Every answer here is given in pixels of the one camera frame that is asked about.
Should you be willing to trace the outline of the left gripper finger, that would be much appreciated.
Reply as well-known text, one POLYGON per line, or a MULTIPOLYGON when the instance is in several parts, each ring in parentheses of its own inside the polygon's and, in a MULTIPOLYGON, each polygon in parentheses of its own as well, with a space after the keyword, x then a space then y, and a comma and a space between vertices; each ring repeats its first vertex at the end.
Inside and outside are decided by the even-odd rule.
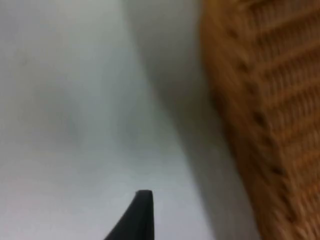
POLYGON ((151 190, 138 190, 130 205, 106 240, 154 240, 154 196, 151 190))

